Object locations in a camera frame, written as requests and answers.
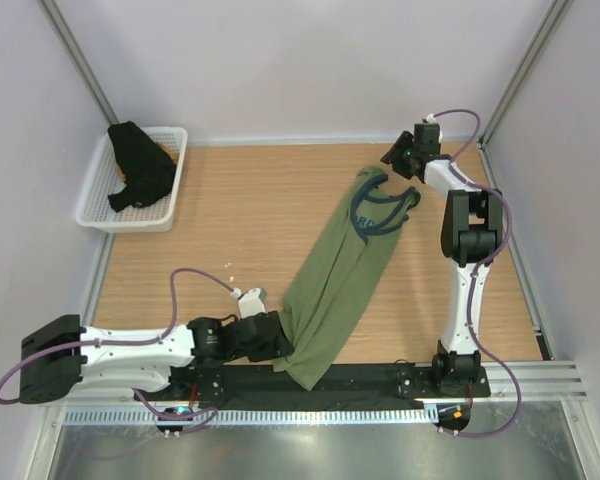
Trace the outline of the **green tank top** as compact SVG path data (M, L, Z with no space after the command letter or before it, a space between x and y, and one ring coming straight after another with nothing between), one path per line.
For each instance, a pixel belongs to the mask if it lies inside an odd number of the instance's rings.
M293 352L273 362L305 390L324 376L365 313L409 211L413 186L390 195L388 174L361 169L283 295L279 318Z

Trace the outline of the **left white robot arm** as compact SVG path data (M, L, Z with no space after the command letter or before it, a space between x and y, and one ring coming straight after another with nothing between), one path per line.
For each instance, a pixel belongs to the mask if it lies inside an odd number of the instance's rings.
M162 392L184 398L192 387L191 366L215 367L240 358L261 362L290 355L276 311L239 319L199 317L175 326L161 338L157 330L106 330L81 325L63 315L21 342L21 358L34 360L20 373L19 402L36 405L79 391Z

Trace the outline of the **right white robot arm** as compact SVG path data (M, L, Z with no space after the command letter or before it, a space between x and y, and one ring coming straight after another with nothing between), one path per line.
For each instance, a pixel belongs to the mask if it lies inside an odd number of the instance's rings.
M452 283L445 330L432 358L430 381L452 396L480 381L482 295L493 254L503 243L503 205L498 195L471 180L450 155L441 153L435 114L404 131L382 162L406 179L418 178L445 200L440 248L450 261Z

